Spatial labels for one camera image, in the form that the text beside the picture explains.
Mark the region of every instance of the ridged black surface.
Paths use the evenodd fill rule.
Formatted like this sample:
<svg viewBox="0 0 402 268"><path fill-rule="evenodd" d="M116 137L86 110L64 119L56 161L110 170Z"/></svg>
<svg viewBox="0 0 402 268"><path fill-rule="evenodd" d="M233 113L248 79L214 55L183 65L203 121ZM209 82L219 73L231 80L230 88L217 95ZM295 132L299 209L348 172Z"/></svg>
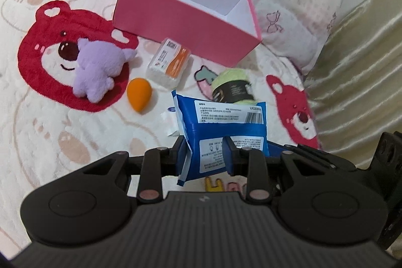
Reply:
<svg viewBox="0 0 402 268"><path fill-rule="evenodd" d="M287 232L264 206L237 192L170 192L138 208L112 237L75 249L34 243L14 260L26 268L275 267L389 268L396 261L373 242L347 248L312 245Z"/></svg>

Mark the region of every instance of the curtain fold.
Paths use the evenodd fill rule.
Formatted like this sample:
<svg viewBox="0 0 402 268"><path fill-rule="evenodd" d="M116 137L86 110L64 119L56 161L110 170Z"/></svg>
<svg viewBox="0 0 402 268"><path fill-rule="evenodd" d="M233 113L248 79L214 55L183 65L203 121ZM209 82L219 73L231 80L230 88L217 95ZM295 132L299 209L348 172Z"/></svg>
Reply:
<svg viewBox="0 0 402 268"><path fill-rule="evenodd" d="M402 132L402 0L365 0L336 26L305 80L325 151L370 164Z"/></svg>

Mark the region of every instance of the black yarn label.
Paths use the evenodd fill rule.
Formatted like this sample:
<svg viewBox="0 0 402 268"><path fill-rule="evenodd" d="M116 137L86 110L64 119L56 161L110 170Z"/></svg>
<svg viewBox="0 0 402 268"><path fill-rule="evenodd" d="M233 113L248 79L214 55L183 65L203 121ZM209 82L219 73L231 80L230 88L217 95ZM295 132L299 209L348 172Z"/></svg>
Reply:
<svg viewBox="0 0 402 268"><path fill-rule="evenodd" d="M250 82L229 81L218 86L212 93L215 102L235 103L241 100L255 100Z"/></svg>

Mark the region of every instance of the orange and white label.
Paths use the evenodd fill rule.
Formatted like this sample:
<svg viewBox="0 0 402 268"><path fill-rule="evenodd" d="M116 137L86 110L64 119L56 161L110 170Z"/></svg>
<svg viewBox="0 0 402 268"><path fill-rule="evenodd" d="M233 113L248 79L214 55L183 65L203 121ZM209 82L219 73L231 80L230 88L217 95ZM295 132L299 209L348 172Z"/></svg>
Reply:
<svg viewBox="0 0 402 268"><path fill-rule="evenodd" d="M189 55L188 49L171 39L166 39L155 57L153 67L176 79Z"/></svg>

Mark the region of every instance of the orange makeup sponge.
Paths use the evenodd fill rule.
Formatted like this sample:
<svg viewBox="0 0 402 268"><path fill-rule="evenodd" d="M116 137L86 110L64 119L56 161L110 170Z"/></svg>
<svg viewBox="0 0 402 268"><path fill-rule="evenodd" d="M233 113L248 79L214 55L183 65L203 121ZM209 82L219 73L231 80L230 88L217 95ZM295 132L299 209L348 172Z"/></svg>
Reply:
<svg viewBox="0 0 402 268"><path fill-rule="evenodd" d="M127 98L136 112L142 112L152 96L149 82L142 77L131 80L127 86Z"/></svg>

